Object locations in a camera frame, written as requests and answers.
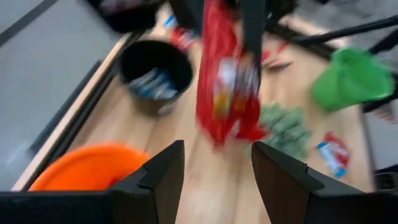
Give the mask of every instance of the black bin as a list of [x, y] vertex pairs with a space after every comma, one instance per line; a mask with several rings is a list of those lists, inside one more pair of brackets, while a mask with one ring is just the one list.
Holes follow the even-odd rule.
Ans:
[[169, 74], [178, 93], [171, 99], [155, 100], [131, 91], [137, 108], [151, 116], [171, 112], [180, 96], [192, 82], [191, 63], [185, 53], [178, 48], [157, 40], [143, 40], [131, 44], [121, 55], [121, 80], [129, 84], [153, 68], [160, 68]]

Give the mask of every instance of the snack wrapper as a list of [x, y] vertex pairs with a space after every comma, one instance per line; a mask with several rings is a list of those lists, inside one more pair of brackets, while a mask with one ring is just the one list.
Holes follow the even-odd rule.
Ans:
[[232, 12], [222, 0], [206, 0], [197, 118], [216, 145], [228, 136], [249, 142], [267, 136], [259, 126], [259, 85], [253, 56], [235, 34]]

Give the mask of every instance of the orange plastic bowl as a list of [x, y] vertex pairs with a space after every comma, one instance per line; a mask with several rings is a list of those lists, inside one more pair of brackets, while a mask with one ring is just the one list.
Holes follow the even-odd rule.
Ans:
[[148, 160], [122, 145], [83, 147], [55, 161], [29, 190], [105, 190]]

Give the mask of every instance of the wooden table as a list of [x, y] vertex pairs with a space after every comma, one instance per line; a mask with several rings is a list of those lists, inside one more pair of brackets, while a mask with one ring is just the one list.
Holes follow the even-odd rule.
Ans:
[[[162, 27], [167, 15], [166, 10], [160, 11], [159, 24], [143, 38], [167, 39], [166, 30]], [[272, 48], [278, 41], [268, 40], [268, 47]], [[183, 139], [185, 182], [176, 223], [269, 223], [254, 180], [251, 160], [242, 151], [244, 146], [230, 146], [224, 152], [214, 152], [212, 143], [202, 135], [196, 124], [200, 43], [195, 43], [189, 50], [189, 57], [196, 71], [195, 79], [179, 99], [172, 114], [154, 119], [139, 113], [129, 92], [116, 77], [81, 128], [70, 150], [90, 144], [121, 142], [155, 155], [176, 139]], [[260, 90], [262, 102], [279, 102], [288, 108], [303, 108], [307, 126], [313, 131], [308, 147], [308, 165], [315, 170], [327, 174], [325, 161], [315, 149], [325, 133], [333, 131], [342, 138], [351, 150], [352, 157], [348, 174], [341, 181], [365, 192], [372, 191], [368, 150], [359, 108], [352, 106], [336, 113], [326, 113], [310, 97], [310, 85], [328, 62], [296, 46], [289, 46], [281, 58], [294, 62], [281, 72], [263, 74]], [[31, 174], [29, 169], [34, 167], [34, 164], [28, 167], [14, 190], [21, 186], [23, 178]]]

